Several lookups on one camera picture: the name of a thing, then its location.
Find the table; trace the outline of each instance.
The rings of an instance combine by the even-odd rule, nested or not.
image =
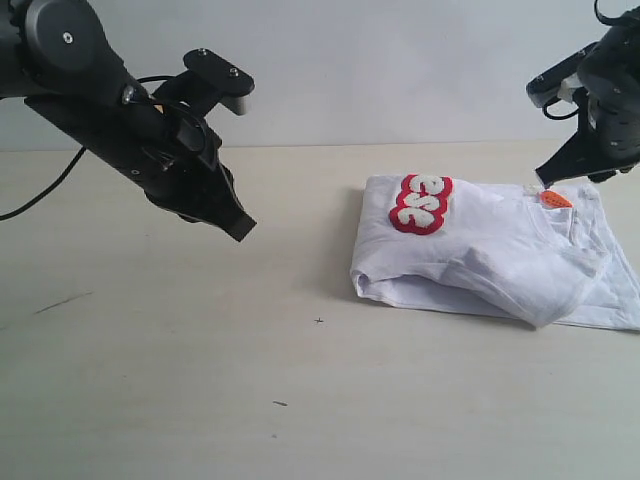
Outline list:
[[[637,479],[640,340],[360,301],[368,176],[533,183],[561,144],[227,149],[238,245],[89,156],[0,224],[0,478]],[[8,211],[69,152],[0,154]],[[601,187],[640,268],[638,174]]]

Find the scuff mark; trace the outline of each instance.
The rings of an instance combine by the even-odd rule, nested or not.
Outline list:
[[[93,295],[93,293],[94,292],[87,292],[87,293],[81,293],[79,295],[74,295],[72,297],[67,298],[66,300],[63,300],[62,302],[58,302],[46,308],[43,308],[42,310],[38,310],[37,312],[34,313],[34,315],[40,315],[41,313],[48,312],[49,310],[53,310],[54,308],[61,307],[62,305],[75,302],[76,300],[80,300],[81,298],[88,297],[89,295]]]

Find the red logo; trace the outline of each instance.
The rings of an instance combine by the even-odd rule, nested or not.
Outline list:
[[[396,207],[389,214],[391,223],[402,233],[432,235],[444,225],[452,193],[449,177],[409,175],[402,181]]]

